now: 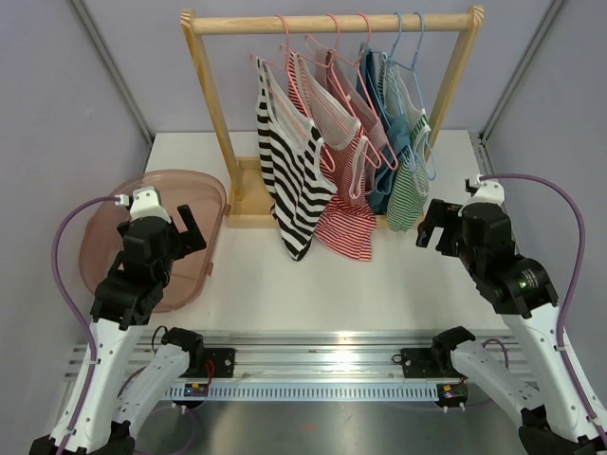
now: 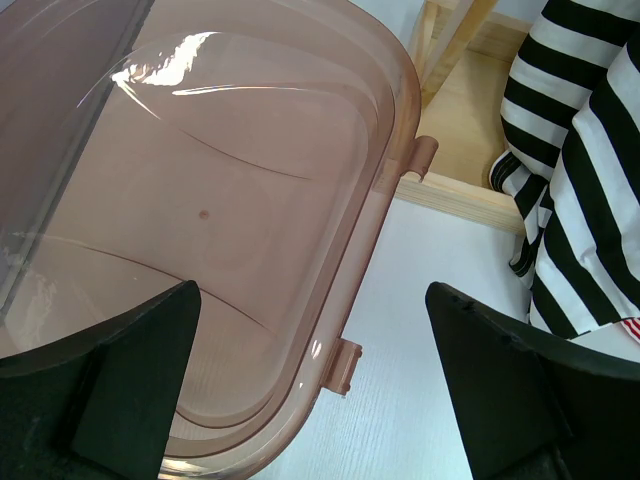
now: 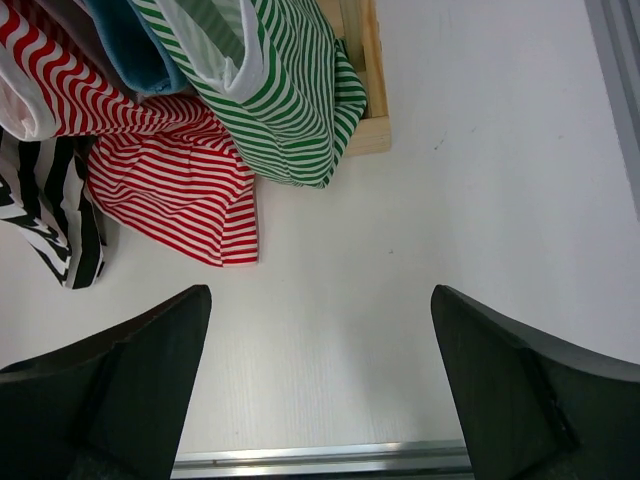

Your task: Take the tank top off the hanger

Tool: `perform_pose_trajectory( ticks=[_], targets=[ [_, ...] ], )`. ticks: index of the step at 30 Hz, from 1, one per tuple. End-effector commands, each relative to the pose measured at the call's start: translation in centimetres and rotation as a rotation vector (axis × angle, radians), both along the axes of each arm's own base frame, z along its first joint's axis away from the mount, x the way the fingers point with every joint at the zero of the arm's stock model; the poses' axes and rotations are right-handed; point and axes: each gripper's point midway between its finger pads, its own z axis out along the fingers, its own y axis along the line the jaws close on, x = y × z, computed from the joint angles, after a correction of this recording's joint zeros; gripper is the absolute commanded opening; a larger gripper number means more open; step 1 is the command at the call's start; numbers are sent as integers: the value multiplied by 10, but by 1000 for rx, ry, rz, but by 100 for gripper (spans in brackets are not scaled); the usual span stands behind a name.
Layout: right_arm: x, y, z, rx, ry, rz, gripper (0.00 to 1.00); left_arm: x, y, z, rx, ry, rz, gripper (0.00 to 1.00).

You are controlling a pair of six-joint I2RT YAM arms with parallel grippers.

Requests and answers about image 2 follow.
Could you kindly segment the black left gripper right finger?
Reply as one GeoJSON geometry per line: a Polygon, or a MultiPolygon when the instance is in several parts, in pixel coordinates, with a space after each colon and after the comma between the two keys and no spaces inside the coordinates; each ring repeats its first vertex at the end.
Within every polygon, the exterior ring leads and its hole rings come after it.
{"type": "Polygon", "coordinates": [[[636,479],[639,365],[441,283],[425,304],[476,479],[636,479]]]}

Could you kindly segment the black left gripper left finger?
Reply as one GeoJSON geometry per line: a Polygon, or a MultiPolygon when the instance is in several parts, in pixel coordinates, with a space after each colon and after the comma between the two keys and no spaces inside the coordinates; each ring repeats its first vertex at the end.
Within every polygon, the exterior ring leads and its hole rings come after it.
{"type": "Polygon", "coordinates": [[[2,478],[157,478],[200,310],[186,281],[3,358],[2,478]]]}

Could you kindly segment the red white striped tank top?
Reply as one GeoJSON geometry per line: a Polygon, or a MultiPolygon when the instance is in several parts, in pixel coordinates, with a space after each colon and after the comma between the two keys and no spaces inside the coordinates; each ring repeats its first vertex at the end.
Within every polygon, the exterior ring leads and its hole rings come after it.
{"type": "Polygon", "coordinates": [[[640,320],[638,317],[630,317],[621,320],[622,328],[637,343],[640,343],[640,320]]]}

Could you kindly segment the black white striped tank top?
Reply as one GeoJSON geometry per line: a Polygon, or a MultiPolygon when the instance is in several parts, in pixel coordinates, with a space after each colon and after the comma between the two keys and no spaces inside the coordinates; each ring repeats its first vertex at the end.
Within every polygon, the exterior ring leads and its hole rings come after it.
{"type": "Polygon", "coordinates": [[[509,72],[489,183],[525,236],[528,320],[574,339],[639,318],[639,5],[550,1],[509,72]]]}

